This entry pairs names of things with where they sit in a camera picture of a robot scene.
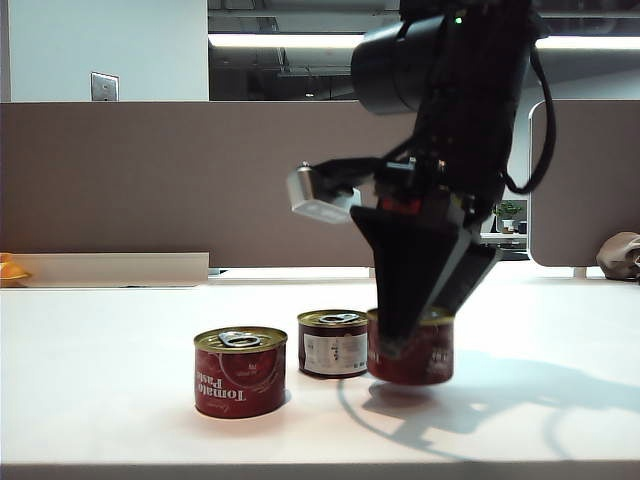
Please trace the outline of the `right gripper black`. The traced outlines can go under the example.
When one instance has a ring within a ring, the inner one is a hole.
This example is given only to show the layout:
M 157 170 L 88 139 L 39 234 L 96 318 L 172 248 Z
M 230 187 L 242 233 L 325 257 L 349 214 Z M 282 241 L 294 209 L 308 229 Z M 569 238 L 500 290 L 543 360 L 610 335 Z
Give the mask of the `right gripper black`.
M 380 349 L 398 357 L 424 310 L 455 315 L 503 252 L 470 244 L 483 199 L 458 185 L 446 162 L 380 158 L 373 179 L 376 207 L 354 207 L 351 217 L 374 255 Z

